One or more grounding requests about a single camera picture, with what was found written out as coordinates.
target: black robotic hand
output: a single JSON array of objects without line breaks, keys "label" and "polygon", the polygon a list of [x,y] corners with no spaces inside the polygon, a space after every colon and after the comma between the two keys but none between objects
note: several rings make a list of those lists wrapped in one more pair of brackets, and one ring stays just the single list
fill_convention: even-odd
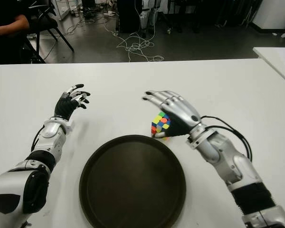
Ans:
[{"label": "black robotic hand", "polygon": [[84,91],[75,91],[76,89],[82,87],[84,87],[83,84],[74,85],[61,95],[56,104],[54,116],[59,116],[63,119],[69,120],[74,110],[78,107],[86,109],[83,102],[86,104],[89,103],[86,97],[90,96],[90,93]]}]

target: robot finger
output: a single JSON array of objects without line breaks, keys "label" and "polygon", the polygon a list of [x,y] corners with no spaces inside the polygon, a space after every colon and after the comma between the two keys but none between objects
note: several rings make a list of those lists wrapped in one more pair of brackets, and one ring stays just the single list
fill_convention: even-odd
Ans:
[{"label": "robot finger", "polygon": [[170,94],[170,95],[176,97],[177,99],[179,99],[179,100],[181,100],[181,101],[184,100],[184,98],[182,98],[181,95],[179,95],[179,94],[177,94],[177,93],[175,93],[175,92],[173,92],[173,91],[165,90],[164,92],[166,92],[166,93],[168,93],[168,94]]},{"label": "robot finger", "polygon": [[152,95],[162,102],[165,102],[167,99],[169,99],[169,97],[165,96],[164,94],[162,94],[161,92],[158,92],[158,91],[149,90],[146,92],[146,94]]},{"label": "robot finger", "polygon": [[78,95],[78,96],[72,98],[72,101],[77,101],[78,104],[81,105],[81,103],[85,100],[85,98],[86,98],[86,94],[83,93],[81,95]]},{"label": "robot finger", "polygon": [[86,109],[86,106],[84,104],[81,104],[79,107],[82,107],[83,109]]},{"label": "robot finger", "polygon": [[86,94],[87,96],[91,95],[90,93],[88,93],[86,91],[73,91],[73,92],[71,92],[70,97],[74,98],[74,97],[76,97],[77,95],[80,95],[80,94]]},{"label": "robot finger", "polygon": [[188,112],[188,110],[189,110],[189,112],[197,113],[197,111],[195,110],[195,108],[194,108],[188,101],[186,101],[181,95],[179,95],[179,94],[177,94],[177,93],[175,93],[175,92],[173,92],[173,91],[169,91],[169,90],[167,90],[167,91],[165,91],[165,92],[167,92],[167,93],[170,94],[170,95],[173,95],[174,97],[177,97],[177,99],[179,99],[179,100],[181,101],[181,103],[182,103],[182,105],[180,104],[180,106],[181,106],[183,109],[185,109],[187,112]]},{"label": "robot finger", "polygon": [[84,87],[84,84],[77,84],[72,86],[71,88],[69,88],[68,90],[65,91],[66,94],[70,94],[71,92],[73,92],[74,90],[78,89],[78,88],[82,88]]},{"label": "robot finger", "polygon": [[142,98],[145,101],[150,101],[151,103],[155,104],[159,108],[162,107],[161,105],[163,104],[163,102],[152,95],[143,96]]},{"label": "robot finger", "polygon": [[178,98],[167,93],[166,91],[160,91],[160,93],[166,97],[168,97],[169,99],[171,99],[172,101],[178,101]]},{"label": "robot finger", "polygon": [[164,138],[164,137],[166,137],[165,132],[159,132],[159,133],[155,133],[154,135],[152,135],[152,138],[157,138],[157,139]]}]

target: cable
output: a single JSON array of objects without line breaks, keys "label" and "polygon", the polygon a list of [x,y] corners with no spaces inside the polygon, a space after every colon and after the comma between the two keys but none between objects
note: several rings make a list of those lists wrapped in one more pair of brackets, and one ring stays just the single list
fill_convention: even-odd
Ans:
[{"label": "cable", "polygon": [[74,30],[78,27],[83,27],[85,25],[99,25],[99,24],[105,24],[108,22],[108,20],[105,20],[102,23],[96,23],[98,20],[103,19],[104,17],[100,17],[100,18],[96,18],[96,19],[89,19],[89,20],[85,20],[85,19],[81,19],[76,25],[69,27],[66,30],[66,33],[63,34],[64,36],[71,36],[74,35]]},{"label": "cable", "polygon": [[47,56],[45,56],[45,58],[43,60],[46,60],[47,57],[49,56],[49,54],[51,53],[51,51],[53,50],[54,46],[56,45],[57,40],[55,40],[55,43],[53,44],[53,46],[51,47],[50,51],[48,52]]},{"label": "cable", "polygon": [[210,128],[221,128],[221,129],[225,129],[225,130],[230,131],[231,133],[233,133],[235,136],[237,136],[237,137],[239,138],[239,140],[242,141],[242,143],[244,144],[244,147],[245,147],[246,152],[247,152],[247,157],[248,157],[248,159],[252,162],[252,157],[251,157],[251,155],[250,155],[249,149],[248,149],[248,147],[247,147],[245,141],[244,141],[243,138],[241,138],[238,134],[236,134],[232,129],[229,129],[229,128],[223,127],[223,126],[212,125],[212,126],[207,126],[207,127],[205,127],[205,130],[208,130],[208,129],[210,129]]},{"label": "cable", "polygon": [[227,125],[228,127],[230,127],[236,134],[238,134],[238,135],[243,139],[243,141],[245,142],[245,144],[247,145],[248,150],[249,150],[249,157],[251,158],[250,161],[252,162],[252,150],[251,150],[250,144],[249,144],[248,140],[247,140],[240,132],[238,132],[236,129],[234,129],[234,128],[231,127],[228,123],[226,123],[225,121],[223,121],[222,119],[220,119],[220,118],[218,118],[218,117],[204,115],[204,116],[201,117],[201,119],[203,119],[203,118],[212,118],[212,119],[219,120],[219,121],[221,121],[222,123],[224,123],[225,125]]},{"label": "cable", "polygon": [[[135,0],[134,0],[134,7],[135,7],[135,10],[136,10],[136,12],[137,12],[137,14],[138,14],[138,17],[139,17],[139,19],[140,19],[140,24],[139,24],[139,29],[138,29],[138,30],[140,30],[140,29],[141,29],[141,23],[142,23],[142,22],[141,22],[140,14],[138,13],[137,8],[136,8],[136,1],[135,1]],[[118,35],[116,35],[113,31],[110,31],[110,30],[105,26],[105,24],[104,24],[105,30],[107,30],[108,32],[111,32],[111,33],[113,34],[113,36],[115,36],[115,37],[117,37],[117,38],[119,38],[119,39],[122,40],[122,42],[119,43],[119,44],[116,46],[116,48],[124,48],[125,51],[128,52],[129,62],[131,62],[130,53],[131,53],[131,54],[134,54],[134,55],[138,55],[138,56],[144,57],[144,58],[147,60],[147,62],[159,62],[159,61],[163,61],[163,60],[164,60],[164,57],[161,56],[161,55],[147,56],[147,55],[145,55],[145,54],[143,53],[143,49],[144,49],[144,48],[152,48],[152,47],[155,46],[155,44],[154,44],[153,42],[151,42],[151,40],[152,40],[152,39],[154,38],[154,36],[155,36],[155,16],[156,16],[156,12],[154,13],[154,18],[153,18],[153,22],[154,22],[154,24],[153,24],[153,27],[154,27],[154,34],[153,34],[153,36],[152,36],[150,39],[148,39],[148,40],[147,40],[147,39],[144,39],[144,38],[141,38],[141,37],[137,34],[137,32],[131,33],[128,38],[123,39],[123,38],[119,37]],[[130,39],[130,38],[137,38],[139,41],[138,41],[138,43],[137,43],[137,42],[133,42],[133,43],[129,46],[128,43],[127,43],[127,40]]]},{"label": "cable", "polygon": [[37,142],[38,142],[38,140],[39,140],[39,139],[37,139],[37,137],[38,137],[39,133],[41,132],[41,130],[42,130],[44,127],[45,127],[45,126],[43,125],[43,126],[39,129],[39,131],[37,132],[37,134],[35,135],[35,138],[34,138],[34,140],[33,140],[32,146],[31,146],[31,148],[30,148],[30,151],[31,151],[31,152],[35,149],[35,146],[36,146],[36,144],[37,144]]}]

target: floor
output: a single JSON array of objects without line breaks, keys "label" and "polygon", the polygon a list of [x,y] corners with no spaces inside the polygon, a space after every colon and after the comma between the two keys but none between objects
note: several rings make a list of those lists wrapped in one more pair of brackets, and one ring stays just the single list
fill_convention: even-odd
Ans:
[{"label": "floor", "polygon": [[[40,55],[46,58],[47,63],[102,63],[102,62],[128,62],[128,52],[123,47],[116,48],[121,42],[109,30],[115,28],[115,19],[106,19],[96,15],[95,23],[86,23],[77,27],[73,33],[66,35],[73,46],[72,53],[61,38],[54,45],[55,40],[44,32],[40,39]],[[81,15],[73,17],[68,15],[59,28],[62,33],[73,30],[80,20]],[[137,38],[128,39],[128,45],[138,42]],[[154,47],[147,47],[143,52],[147,56],[161,55],[165,61],[178,60],[204,60],[204,59],[235,59],[256,58],[253,47],[285,47],[285,38],[280,35],[260,34],[253,28],[217,28],[203,26],[199,34],[192,32],[190,23],[183,26],[183,32],[173,30],[167,34],[164,21],[158,21],[156,34],[152,39]],[[130,54],[132,62],[146,61],[146,58]]]}]

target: chair leg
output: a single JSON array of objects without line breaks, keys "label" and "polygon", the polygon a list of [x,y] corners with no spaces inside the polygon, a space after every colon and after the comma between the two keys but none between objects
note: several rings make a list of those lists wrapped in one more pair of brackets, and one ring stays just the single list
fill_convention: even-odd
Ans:
[{"label": "chair leg", "polygon": [[52,37],[54,37],[54,39],[55,39],[56,41],[58,41],[58,40],[57,40],[57,37],[51,32],[51,30],[48,29],[47,31],[49,32],[49,34],[51,34]]},{"label": "chair leg", "polygon": [[37,35],[37,40],[36,40],[36,52],[39,55],[39,46],[40,46],[40,32],[36,33]]},{"label": "chair leg", "polygon": [[65,41],[65,43],[68,45],[68,47],[74,52],[73,47],[70,45],[70,43],[67,41],[67,39],[64,37],[64,35],[62,35],[62,33],[59,31],[58,28],[54,28],[57,33],[61,36],[61,38]]},{"label": "chair leg", "polygon": [[33,48],[30,41],[26,38],[24,39],[25,44],[28,46],[28,48],[34,53],[34,55],[40,60],[41,63],[45,63],[43,58],[37,53],[37,51]]}]

